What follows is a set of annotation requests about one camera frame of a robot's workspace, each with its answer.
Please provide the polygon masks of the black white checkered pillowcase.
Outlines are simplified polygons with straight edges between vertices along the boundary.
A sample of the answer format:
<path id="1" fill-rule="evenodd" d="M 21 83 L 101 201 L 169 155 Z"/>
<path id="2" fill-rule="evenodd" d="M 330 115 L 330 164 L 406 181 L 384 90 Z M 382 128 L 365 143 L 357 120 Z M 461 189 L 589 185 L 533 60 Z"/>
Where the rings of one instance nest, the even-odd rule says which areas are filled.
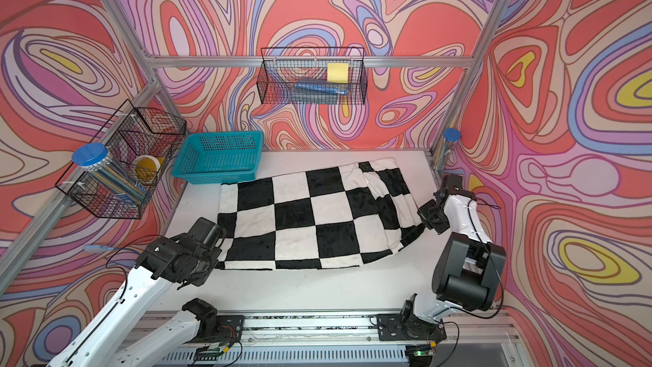
<path id="1" fill-rule="evenodd" d="M 392 158 L 223 185 L 217 268 L 353 268 L 399 253 L 424 233 Z"/>

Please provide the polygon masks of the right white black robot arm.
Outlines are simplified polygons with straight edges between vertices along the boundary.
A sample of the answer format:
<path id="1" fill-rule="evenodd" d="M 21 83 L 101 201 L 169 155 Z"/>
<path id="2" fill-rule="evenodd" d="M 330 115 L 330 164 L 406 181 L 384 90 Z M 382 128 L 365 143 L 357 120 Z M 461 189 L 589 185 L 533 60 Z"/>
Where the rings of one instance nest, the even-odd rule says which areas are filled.
<path id="1" fill-rule="evenodd" d="M 460 175 L 447 174 L 434 199 L 418 210 L 426 227 L 448 234 L 448 240 L 434 269 L 431 292 L 415 293 L 405 302 L 402 326 L 426 328 L 456 312 L 477 316 L 504 291 L 506 251 L 483 229 L 478 203 Z"/>

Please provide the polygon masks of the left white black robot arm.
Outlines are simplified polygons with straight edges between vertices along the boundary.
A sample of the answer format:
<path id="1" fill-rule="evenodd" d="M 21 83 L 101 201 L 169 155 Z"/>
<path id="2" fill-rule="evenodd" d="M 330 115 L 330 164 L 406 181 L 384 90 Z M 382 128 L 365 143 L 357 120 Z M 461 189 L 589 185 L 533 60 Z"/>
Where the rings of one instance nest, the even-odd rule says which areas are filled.
<path id="1" fill-rule="evenodd" d="M 201 286 L 216 268 L 224 227 L 201 217 L 189 231 L 148 244 L 110 301 L 51 366 L 153 366 L 195 339 L 212 339 L 216 309 L 201 299 L 183 305 L 163 326 L 124 348 L 122 343 L 151 306 L 171 287 Z"/>

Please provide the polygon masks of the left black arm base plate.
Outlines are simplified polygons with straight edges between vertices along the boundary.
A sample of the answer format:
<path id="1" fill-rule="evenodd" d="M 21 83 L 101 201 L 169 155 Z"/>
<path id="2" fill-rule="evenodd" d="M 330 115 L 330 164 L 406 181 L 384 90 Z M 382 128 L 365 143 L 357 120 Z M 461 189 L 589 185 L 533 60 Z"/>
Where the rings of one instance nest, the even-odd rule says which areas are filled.
<path id="1" fill-rule="evenodd" d="M 214 315 L 200 321 L 198 333 L 188 343 L 224 343 L 239 341 L 244 331 L 243 315 Z"/>

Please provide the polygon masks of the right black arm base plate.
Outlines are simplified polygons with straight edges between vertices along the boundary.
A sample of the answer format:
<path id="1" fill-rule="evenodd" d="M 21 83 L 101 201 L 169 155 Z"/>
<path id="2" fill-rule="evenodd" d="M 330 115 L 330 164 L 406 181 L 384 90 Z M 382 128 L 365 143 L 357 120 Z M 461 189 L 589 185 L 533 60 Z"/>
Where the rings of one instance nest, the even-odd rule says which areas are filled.
<path id="1" fill-rule="evenodd" d="M 440 343 L 448 338 L 443 324 L 424 322 L 415 316 L 407 319 L 400 314 L 377 314 L 375 325 L 382 342 Z"/>

